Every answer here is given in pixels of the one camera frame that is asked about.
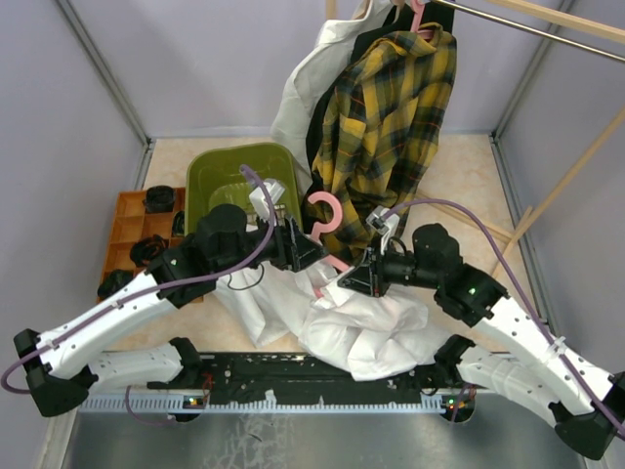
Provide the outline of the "pink plastic hanger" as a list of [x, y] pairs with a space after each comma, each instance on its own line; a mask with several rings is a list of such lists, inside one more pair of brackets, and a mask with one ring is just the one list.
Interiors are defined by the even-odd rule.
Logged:
[[[330, 215], [325, 221], [315, 221], [309, 238], [317, 244], [321, 244], [321, 236], [327, 235], [338, 229], [343, 221], [344, 212], [341, 202], [330, 192], [318, 191], [306, 197], [306, 203], [311, 206], [324, 204], [329, 210]], [[321, 265], [327, 265], [334, 269], [337, 273], [330, 281], [322, 282], [326, 272]], [[351, 270], [353, 267], [347, 262], [337, 258], [334, 255], [327, 255], [320, 261], [316, 261], [311, 267], [306, 269], [307, 276], [311, 279], [312, 291], [317, 299], [324, 298], [332, 301], [336, 306], [344, 305], [350, 295], [344, 291], [338, 284], [338, 280]]]

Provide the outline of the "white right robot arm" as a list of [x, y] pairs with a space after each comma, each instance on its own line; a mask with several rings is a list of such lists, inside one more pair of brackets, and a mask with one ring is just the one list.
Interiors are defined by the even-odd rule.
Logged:
[[532, 411], [571, 449], [601, 459], [624, 422], [624, 375], [585, 360], [535, 320], [487, 274], [463, 261], [440, 224], [418, 228], [412, 250], [397, 252], [376, 237], [340, 286], [382, 297], [393, 284], [431, 288], [450, 317], [488, 335], [513, 356], [502, 359], [458, 334], [435, 354], [437, 378], [474, 384]]

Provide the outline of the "white collared shirt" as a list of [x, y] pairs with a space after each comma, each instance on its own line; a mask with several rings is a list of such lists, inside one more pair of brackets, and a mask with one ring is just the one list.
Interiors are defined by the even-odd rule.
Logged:
[[317, 359], [371, 381], [431, 364], [450, 332], [427, 306], [393, 286], [381, 298], [342, 288], [324, 261], [293, 273], [265, 262], [218, 280], [215, 294], [256, 347], [293, 334]]

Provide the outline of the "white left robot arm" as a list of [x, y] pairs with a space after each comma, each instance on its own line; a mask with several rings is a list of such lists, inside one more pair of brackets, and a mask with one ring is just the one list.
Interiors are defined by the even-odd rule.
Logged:
[[88, 312], [49, 331], [17, 334], [14, 344], [26, 392], [42, 416], [54, 417], [97, 392], [192, 387], [202, 378], [203, 361], [187, 338], [134, 352], [109, 352], [107, 347], [214, 291], [221, 277], [264, 263], [297, 273], [326, 254], [291, 217], [259, 220], [250, 231], [240, 207], [219, 205], [199, 220], [195, 232]]

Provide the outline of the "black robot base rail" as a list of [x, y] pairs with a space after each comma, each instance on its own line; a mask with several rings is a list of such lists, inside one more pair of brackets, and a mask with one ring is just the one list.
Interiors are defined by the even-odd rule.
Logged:
[[356, 381], [346, 371], [307, 354], [203, 354], [190, 377], [152, 389], [206, 392], [213, 405], [251, 404], [271, 391], [280, 405], [418, 404], [423, 391], [459, 388], [455, 371], [438, 364], [373, 381]]

